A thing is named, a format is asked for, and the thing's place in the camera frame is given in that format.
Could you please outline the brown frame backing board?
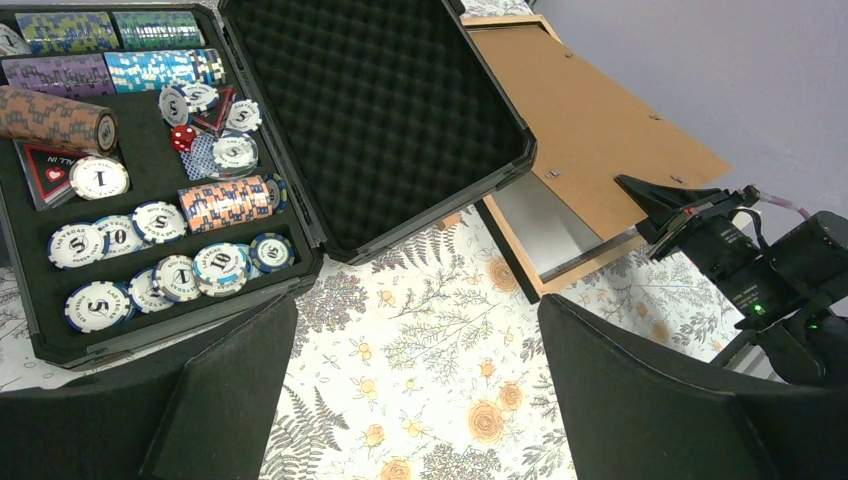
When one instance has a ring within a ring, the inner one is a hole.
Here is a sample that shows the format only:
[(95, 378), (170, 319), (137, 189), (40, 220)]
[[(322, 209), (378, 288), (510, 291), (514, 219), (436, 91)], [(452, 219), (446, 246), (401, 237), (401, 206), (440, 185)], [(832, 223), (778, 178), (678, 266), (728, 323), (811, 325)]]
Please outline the brown frame backing board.
[(730, 165), (539, 26), (471, 37), (538, 141), (534, 174), (600, 239), (644, 218), (619, 174), (702, 187)]

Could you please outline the black poker chip case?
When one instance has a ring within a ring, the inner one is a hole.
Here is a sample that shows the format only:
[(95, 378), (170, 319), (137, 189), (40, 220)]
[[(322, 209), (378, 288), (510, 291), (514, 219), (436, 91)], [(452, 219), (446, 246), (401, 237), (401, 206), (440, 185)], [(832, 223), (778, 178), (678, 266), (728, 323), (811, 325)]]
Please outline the black poker chip case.
[[(536, 154), (512, 106), (461, 25), (453, 1), (222, 1), (192, 6), (225, 78), (256, 101), (260, 172), (289, 186), (268, 218), (60, 270), (48, 259), (59, 227), (128, 213), (147, 201), (176, 204), (190, 183), (169, 141), (156, 91), (95, 94), (117, 119), (118, 155), (131, 189), (37, 211), (10, 139), (1, 142), (1, 224), (37, 358), (63, 368), (108, 362), (315, 282), (325, 258), (359, 265), (429, 224), (525, 174)], [(225, 298), (204, 297), (138, 313), (81, 333), (64, 304), (91, 281), (127, 283), (172, 254), (279, 232), (294, 264)]]

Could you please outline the wooden picture frame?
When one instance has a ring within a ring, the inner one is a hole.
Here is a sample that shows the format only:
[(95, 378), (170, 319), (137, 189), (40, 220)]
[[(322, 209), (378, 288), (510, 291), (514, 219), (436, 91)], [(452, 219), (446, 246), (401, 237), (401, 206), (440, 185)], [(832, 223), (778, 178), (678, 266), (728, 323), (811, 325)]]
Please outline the wooden picture frame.
[(531, 303), (557, 293), (643, 246), (636, 230), (601, 235), (596, 214), (578, 213), (566, 194), (578, 187), (564, 128), (569, 108), (556, 61), (576, 55), (541, 15), (465, 18), (468, 30), (539, 143), (532, 172), (481, 200), (477, 209)]

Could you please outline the landscape photo print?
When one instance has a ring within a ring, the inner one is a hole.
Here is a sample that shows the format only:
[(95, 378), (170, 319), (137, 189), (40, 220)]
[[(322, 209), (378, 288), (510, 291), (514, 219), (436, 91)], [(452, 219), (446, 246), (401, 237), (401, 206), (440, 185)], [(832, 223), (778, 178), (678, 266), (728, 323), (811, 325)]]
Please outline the landscape photo print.
[(558, 291), (644, 245), (633, 228), (602, 239), (532, 173), (484, 204), (539, 294)]

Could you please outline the orange poker chip stack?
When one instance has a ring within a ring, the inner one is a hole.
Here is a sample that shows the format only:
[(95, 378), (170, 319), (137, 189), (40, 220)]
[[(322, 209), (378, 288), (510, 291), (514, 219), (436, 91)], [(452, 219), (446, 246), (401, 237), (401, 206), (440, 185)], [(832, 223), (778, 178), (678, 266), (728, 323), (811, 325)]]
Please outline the orange poker chip stack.
[(281, 213), (289, 191), (280, 175), (266, 174), (181, 189), (178, 199), (189, 230), (199, 234)]

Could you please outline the brown poker chip stack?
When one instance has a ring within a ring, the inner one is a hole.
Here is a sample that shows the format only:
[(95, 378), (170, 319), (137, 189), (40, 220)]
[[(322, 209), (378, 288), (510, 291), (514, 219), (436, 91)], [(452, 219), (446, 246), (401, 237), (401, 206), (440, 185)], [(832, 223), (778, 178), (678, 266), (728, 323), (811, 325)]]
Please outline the brown poker chip stack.
[(110, 108), (9, 85), (1, 87), (1, 135), (99, 153), (118, 143)]

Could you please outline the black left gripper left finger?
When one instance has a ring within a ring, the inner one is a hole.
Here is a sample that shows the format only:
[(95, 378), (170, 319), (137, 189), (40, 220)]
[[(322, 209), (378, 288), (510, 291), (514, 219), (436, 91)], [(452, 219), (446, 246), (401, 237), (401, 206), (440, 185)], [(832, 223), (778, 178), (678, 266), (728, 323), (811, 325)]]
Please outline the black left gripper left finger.
[(1, 397), (5, 479), (254, 479), (293, 347), (290, 297), (55, 389)]

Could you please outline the red die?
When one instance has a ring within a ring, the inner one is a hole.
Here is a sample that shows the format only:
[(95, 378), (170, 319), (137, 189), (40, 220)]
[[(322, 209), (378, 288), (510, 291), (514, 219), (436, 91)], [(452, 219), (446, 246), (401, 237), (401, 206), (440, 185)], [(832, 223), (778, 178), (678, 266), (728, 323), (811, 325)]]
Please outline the red die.
[(190, 125), (177, 125), (171, 131), (171, 143), (178, 152), (190, 152), (198, 136), (197, 130)]

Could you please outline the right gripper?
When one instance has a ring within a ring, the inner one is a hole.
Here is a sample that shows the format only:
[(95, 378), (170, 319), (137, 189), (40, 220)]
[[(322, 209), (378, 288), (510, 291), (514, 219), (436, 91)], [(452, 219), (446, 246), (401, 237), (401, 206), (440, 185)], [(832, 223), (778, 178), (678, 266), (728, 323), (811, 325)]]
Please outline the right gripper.
[(764, 328), (802, 306), (772, 265), (762, 218), (751, 209), (757, 189), (683, 189), (624, 174), (615, 182), (646, 215), (635, 227), (650, 229), (649, 258), (683, 253), (743, 314), (741, 328)]

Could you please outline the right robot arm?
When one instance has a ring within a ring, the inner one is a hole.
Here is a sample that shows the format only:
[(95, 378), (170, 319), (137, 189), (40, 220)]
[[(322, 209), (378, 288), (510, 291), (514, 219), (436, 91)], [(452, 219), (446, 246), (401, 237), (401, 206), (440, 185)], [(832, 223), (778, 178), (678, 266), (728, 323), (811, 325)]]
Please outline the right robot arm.
[(754, 205), (792, 205), (754, 185), (731, 191), (629, 175), (615, 181), (647, 216), (635, 228), (650, 259), (683, 253), (741, 313), (736, 329), (750, 333), (781, 379), (846, 386), (847, 319), (832, 309), (847, 296), (846, 218), (800, 209), (801, 222), (768, 242)]

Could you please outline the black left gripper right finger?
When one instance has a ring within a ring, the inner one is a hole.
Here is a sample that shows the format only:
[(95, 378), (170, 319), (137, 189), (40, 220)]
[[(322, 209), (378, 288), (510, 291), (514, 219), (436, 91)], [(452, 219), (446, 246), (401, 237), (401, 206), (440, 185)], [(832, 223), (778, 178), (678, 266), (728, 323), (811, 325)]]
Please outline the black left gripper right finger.
[(558, 294), (538, 323), (581, 479), (843, 479), (847, 392), (702, 362)]

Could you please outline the small wooden block right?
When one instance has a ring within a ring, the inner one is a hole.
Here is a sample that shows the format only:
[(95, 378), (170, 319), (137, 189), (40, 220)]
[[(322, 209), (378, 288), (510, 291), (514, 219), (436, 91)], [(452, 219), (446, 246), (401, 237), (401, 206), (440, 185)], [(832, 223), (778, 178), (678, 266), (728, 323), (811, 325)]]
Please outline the small wooden block right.
[(454, 225), (458, 224), (462, 220), (462, 215), (460, 213), (454, 213), (449, 216), (442, 218), (437, 224), (436, 227), (440, 231), (446, 231), (452, 228)]

